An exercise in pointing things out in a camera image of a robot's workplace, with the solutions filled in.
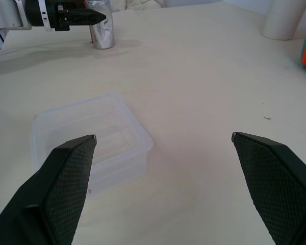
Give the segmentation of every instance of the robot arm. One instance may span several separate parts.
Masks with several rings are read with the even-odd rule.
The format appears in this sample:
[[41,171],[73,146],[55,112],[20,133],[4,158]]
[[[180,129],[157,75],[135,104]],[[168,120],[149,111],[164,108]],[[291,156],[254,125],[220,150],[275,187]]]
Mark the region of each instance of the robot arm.
[[69,31],[70,26],[92,26],[105,19],[87,9],[84,0],[0,0],[0,29]]

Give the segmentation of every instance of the table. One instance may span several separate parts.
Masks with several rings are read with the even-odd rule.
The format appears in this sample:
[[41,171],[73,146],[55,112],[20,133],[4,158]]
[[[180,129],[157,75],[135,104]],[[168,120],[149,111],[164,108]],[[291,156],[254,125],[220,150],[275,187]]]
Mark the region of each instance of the table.
[[73,244],[274,244],[231,134],[282,142],[306,163],[302,39],[266,39],[262,16],[223,2],[122,11],[114,23],[116,46],[104,51],[91,47],[88,27],[8,34],[0,52],[0,212],[34,172],[33,117],[117,92],[154,140],[149,170],[87,200]]

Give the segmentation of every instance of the cable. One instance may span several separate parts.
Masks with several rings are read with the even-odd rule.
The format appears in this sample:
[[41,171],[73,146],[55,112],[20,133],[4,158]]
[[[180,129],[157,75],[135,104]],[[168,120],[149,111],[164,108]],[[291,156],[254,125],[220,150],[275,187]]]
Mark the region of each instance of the cable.
[[1,39],[2,43],[5,41],[4,38],[2,37],[1,33],[0,33],[0,39]]

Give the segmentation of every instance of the transparent plastic box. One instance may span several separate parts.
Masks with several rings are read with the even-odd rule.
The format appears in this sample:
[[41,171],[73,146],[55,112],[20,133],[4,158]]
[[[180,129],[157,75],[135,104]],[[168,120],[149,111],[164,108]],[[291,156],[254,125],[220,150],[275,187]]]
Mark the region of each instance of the transparent plastic box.
[[35,169],[42,166],[55,147],[88,134],[95,134],[97,139],[88,197],[145,172],[152,139],[116,94],[37,115],[31,131]]

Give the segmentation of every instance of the textured rubber pad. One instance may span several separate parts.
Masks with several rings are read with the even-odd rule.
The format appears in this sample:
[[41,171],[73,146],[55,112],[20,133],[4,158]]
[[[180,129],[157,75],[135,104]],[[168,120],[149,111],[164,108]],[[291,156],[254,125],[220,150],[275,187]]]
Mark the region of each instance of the textured rubber pad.
[[84,206],[95,144],[92,138],[71,153],[46,196],[44,213],[59,245],[72,243]]
[[306,190],[263,145],[235,137],[253,203],[277,245],[290,245],[306,220]]

